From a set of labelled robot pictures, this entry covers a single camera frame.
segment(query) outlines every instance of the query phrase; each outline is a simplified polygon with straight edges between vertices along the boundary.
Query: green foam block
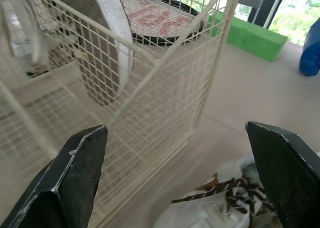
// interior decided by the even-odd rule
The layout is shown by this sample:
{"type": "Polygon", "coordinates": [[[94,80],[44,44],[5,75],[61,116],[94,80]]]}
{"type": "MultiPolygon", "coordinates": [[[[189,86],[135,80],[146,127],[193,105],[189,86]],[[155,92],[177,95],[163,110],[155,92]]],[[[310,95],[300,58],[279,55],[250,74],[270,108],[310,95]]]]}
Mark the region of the green foam block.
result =
{"type": "MultiPolygon", "coordinates": [[[[208,28],[215,25],[208,30],[214,37],[220,33],[219,23],[225,22],[223,16],[223,13],[217,13],[208,19],[208,28]]],[[[287,39],[286,36],[258,25],[233,18],[226,41],[262,59],[274,61],[287,39]]]]}

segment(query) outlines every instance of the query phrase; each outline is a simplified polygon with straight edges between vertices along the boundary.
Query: black and white shoelace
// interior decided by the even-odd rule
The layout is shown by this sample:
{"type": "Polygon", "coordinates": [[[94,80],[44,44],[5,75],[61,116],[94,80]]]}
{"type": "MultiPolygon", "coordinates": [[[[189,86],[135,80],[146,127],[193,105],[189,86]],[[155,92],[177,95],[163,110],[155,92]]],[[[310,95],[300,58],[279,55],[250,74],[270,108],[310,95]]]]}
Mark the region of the black and white shoelace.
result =
{"type": "Polygon", "coordinates": [[[255,215],[254,196],[261,200],[266,208],[272,210],[272,205],[266,200],[267,196],[265,194],[265,190],[262,187],[260,187],[257,183],[252,182],[251,179],[245,175],[239,179],[231,179],[226,182],[219,183],[217,185],[205,185],[204,190],[206,190],[207,192],[190,195],[182,199],[176,199],[173,200],[172,203],[201,199],[226,191],[225,199],[229,207],[231,206],[239,212],[246,214],[248,212],[247,209],[239,205],[237,201],[241,201],[249,205],[249,228],[252,226],[252,222],[255,215]],[[234,194],[233,189],[237,187],[244,188],[246,190],[247,197],[244,197],[241,194],[237,193],[234,194]]]}

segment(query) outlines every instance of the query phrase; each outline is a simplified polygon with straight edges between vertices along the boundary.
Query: tree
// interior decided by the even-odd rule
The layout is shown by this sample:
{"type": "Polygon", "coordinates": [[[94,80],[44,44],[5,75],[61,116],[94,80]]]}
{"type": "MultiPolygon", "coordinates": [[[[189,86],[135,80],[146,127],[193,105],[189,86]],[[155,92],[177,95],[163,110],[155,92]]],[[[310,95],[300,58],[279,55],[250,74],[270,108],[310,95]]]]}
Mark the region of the tree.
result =
{"type": "Polygon", "coordinates": [[[320,17],[320,0],[282,0],[270,30],[303,45],[310,26],[320,17]]]}

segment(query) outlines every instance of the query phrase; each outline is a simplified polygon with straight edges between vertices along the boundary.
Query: beige floor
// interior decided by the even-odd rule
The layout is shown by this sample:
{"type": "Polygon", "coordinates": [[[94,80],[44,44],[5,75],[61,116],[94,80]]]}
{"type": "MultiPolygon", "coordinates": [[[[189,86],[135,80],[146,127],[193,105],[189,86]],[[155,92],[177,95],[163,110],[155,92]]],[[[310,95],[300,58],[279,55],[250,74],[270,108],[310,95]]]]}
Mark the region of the beige floor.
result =
{"type": "Polygon", "coordinates": [[[222,162],[250,149],[248,120],[299,134],[320,150],[320,75],[298,74],[300,46],[287,43],[269,63],[226,45],[196,133],[108,227],[152,227],[170,200],[206,181],[222,162]]]}

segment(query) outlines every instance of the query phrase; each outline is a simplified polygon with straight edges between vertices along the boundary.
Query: wire basket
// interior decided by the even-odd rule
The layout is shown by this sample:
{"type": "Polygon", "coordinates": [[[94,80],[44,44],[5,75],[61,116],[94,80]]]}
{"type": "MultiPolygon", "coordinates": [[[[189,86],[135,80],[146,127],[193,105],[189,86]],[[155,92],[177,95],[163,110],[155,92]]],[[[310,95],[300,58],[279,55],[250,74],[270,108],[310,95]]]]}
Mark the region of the wire basket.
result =
{"type": "Polygon", "coordinates": [[[0,220],[82,129],[109,128],[90,227],[110,221],[192,135],[238,0],[120,1],[132,42],[60,0],[30,0],[55,41],[39,68],[12,0],[1,0],[10,40],[0,37],[0,220]]]}

